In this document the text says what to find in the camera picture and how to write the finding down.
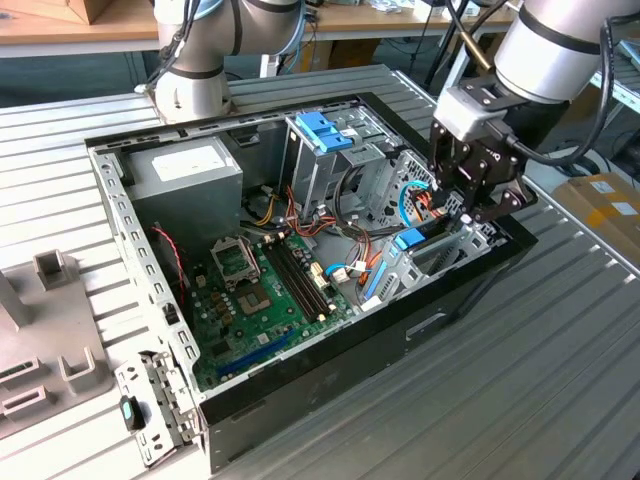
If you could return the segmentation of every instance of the yellow wire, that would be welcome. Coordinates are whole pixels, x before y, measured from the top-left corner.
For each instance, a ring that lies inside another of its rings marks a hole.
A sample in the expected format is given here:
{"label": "yellow wire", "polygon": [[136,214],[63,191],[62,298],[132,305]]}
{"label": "yellow wire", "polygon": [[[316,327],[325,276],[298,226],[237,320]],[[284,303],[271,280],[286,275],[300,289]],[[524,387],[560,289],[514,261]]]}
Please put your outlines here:
{"label": "yellow wire", "polygon": [[262,218],[262,220],[258,220],[255,223],[258,227],[262,227],[262,226],[266,225],[267,223],[269,223],[271,221],[271,217],[273,217],[273,207],[274,207],[275,203],[276,203],[276,196],[272,195],[271,196],[271,201],[269,202],[269,209],[267,210],[267,213]]}

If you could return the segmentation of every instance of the white sticker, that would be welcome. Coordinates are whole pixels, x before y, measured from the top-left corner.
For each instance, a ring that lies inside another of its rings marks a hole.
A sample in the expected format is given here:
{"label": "white sticker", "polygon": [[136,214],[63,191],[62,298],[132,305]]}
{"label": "white sticker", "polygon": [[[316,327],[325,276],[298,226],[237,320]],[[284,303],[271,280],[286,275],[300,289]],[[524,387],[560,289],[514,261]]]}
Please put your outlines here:
{"label": "white sticker", "polygon": [[344,137],[355,137],[358,132],[356,132],[353,128],[345,128],[344,130],[340,130],[340,133]]}
{"label": "white sticker", "polygon": [[211,145],[160,155],[151,164],[163,182],[227,166]]}
{"label": "white sticker", "polygon": [[591,182],[591,185],[593,185],[593,188],[598,190],[600,193],[614,193],[615,192],[615,190],[613,188],[611,188],[611,185],[609,185],[607,182]]}
{"label": "white sticker", "polygon": [[612,203],[616,210],[618,210],[623,215],[638,215],[635,208],[629,205],[627,202],[614,202]]}

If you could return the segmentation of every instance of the small black tab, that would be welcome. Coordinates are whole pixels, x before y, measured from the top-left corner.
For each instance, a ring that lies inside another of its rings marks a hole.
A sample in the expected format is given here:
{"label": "small black tab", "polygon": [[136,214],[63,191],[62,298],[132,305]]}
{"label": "small black tab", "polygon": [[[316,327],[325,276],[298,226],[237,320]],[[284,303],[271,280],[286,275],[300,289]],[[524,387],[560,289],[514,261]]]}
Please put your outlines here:
{"label": "small black tab", "polygon": [[122,412],[122,418],[124,418],[124,424],[127,426],[127,430],[134,432],[144,428],[145,422],[142,418],[142,411],[136,397],[127,397],[123,395],[120,398],[120,412]]}

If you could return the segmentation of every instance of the motherboard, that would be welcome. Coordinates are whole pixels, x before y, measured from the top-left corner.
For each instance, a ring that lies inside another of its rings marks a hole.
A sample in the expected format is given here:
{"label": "motherboard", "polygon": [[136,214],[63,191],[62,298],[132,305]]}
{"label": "motherboard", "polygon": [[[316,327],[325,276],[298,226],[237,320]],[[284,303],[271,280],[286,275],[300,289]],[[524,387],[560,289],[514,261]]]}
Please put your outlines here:
{"label": "motherboard", "polygon": [[355,314],[296,234],[254,244],[226,238],[211,253],[190,279],[203,391]]}

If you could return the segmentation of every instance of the blue plastic latch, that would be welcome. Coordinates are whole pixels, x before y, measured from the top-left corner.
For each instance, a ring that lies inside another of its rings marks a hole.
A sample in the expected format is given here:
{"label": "blue plastic latch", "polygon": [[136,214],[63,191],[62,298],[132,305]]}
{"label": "blue plastic latch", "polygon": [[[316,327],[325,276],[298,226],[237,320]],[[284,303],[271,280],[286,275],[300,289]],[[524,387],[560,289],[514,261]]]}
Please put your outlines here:
{"label": "blue plastic latch", "polygon": [[380,283],[382,274],[386,269],[387,269],[387,262],[383,260],[382,263],[380,264],[380,267],[378,268],[378,271],[376,272],[376,276],[373,277],[373,281],[371,282],[371,285],[369,285],[369,290],[367,290],[367,293],[365,293],[364,295],[365,300],[369,300],[373,296],[373,293],[375,292],[376,287]]}
{"label": "blue plastic latch", "polygon": [[400,247],[400,250],[406,250],[409,247],[413,247],[418,243],[424,242],[426,238],[417,229],[412,228],[405,232],[399,233],[396,237],[396,245]]}
{"label": "blue plastic latch", "polygon": [[301,113],[296,117],[296,125],[324,153],[353,145],[353,140],[345,138],[336,128],[336,124],[327,120],[320,112]]}

